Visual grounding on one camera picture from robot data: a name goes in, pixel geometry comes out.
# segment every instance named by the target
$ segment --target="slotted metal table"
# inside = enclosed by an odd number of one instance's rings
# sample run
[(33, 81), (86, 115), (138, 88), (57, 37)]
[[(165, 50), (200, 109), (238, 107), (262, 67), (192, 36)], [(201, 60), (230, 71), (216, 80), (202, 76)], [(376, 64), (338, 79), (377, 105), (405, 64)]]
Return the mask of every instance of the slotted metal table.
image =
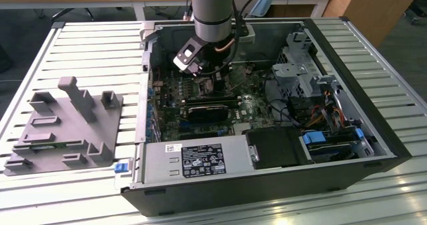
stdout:
[[(120, 196), (130, 177), (116, 179), (113, 166), (5, 176), (2, 165), (31, 112), (26, 100), (34, 91), (61, 96), (55, 88), (61, 76), (75, 76), (78, 87), (91, 95), (106, 90), (122, 94), (114, 159), (134, 154), (141, 23), (66, 23), (49, 31), (0, 121), (0, 223), (427, 224), (427, 104), (350, 22), (313, 21), (410, 152), (409, 161), (345, 190), (150, 218)], [(329, 72), (321, 55), (318, 60)]]

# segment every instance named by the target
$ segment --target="power supply label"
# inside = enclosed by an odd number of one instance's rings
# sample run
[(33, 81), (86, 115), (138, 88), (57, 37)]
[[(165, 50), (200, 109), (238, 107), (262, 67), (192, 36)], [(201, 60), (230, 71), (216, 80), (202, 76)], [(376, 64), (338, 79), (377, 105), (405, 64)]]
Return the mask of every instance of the power supply label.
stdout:
[(181, 173), (185, 178), (225, 174), (221, 144), (181, 147)]

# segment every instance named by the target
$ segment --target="blue release tab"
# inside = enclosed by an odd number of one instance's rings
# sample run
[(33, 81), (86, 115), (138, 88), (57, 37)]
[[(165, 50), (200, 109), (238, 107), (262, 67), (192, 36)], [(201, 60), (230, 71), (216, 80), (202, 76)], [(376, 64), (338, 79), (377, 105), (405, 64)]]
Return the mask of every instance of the blue release tab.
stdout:
[(309, 140), (309, 137), (306, 134), (304, 134), (304, 136), (301, 136), (301, 139), (304, 140), (304, 144), (309, 144), (312, 141)]
[(354, 134), (357, 134), (357, 137), (358, 138), (362, 138), (365, 135), (362, 134), (362, 131), (361, 131), (361, 129), (360, 128), (357, 128), (356, 130), (354, 130)]
[(248, 14), (261, 17), (265, 15), (269, 6), (272, 5), (273, 0), (257, 0), (250, 12)]
[(113, 167), (113, 172), (116, 174), (118, 173), (126, 173), (129, 171), (128, 169), (129, 165), (126, 163), (117, 163)]
[(301, 137), (301, 139), (304, 140), (305, 144), (321, 143), (321, 142), (326, 141), (325, 136), (322, 135), (322, 132), (320, 132), (320, 131), (306, 132), (304, 134), (304, 136)]

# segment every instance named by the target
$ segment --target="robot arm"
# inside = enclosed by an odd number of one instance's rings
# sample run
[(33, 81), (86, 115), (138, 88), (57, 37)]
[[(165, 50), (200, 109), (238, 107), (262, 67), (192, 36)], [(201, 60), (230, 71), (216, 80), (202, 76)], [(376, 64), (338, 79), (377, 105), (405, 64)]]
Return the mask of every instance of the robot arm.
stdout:
[[(194, 76), (218, 72), (236, 54), (240, 30), (245, 27), (242, 14), (262, 16), (270, 3), (272, 0), (192, 0), (196, 36), (188, 40), (173, 59), (178, 69)], [(201, 73), (206, 67), (213, 68), (213, 71)]]

